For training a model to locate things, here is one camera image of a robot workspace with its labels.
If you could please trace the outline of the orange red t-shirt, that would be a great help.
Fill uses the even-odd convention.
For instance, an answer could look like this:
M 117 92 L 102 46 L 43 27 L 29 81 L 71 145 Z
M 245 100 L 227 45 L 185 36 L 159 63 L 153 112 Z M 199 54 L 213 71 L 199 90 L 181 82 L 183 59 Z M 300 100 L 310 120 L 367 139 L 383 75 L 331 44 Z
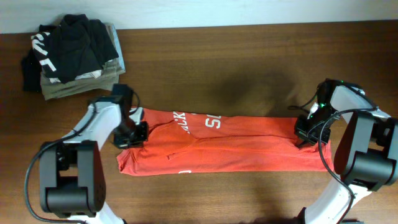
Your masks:
M 117 156 L 123 174 L 321 171 L 333 165 L 330 144 L 299 147 L 296 118 L 216 116 L 144 110 L 148 140 Z

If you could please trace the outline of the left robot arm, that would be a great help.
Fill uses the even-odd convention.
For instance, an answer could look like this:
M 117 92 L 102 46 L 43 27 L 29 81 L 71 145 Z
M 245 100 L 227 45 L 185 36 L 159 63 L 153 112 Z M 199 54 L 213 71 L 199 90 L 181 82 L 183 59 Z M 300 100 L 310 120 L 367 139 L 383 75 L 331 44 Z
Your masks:
M 101 96 L 70 133 L 41 147 L 40 206 L 57 216 L 52 223 L 125 223 L 106 203 L 100 150 L 109 136 L 118 149 L 148 138 L 143 110 L 132 108 L 133 91 Z

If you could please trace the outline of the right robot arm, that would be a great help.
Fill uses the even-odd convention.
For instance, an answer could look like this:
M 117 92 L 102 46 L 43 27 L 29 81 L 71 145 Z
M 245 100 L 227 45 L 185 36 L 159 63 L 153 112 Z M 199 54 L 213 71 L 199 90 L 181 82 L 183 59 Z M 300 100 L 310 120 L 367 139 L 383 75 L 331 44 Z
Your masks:
M 362 198 L 397 181 L 397 119 L 380 110 L 363 88 L 343 80 L 326 79 L 299 109 L 294 133 L 299 144 L 317 146 L 331 181 L 321 196 L 304 207 L 294 223 L 347 223 L 345 216 Z M 330 139 L 330 127 L 343 118 L 347 127 L 335 152 L 326 162 L 323 147 Z

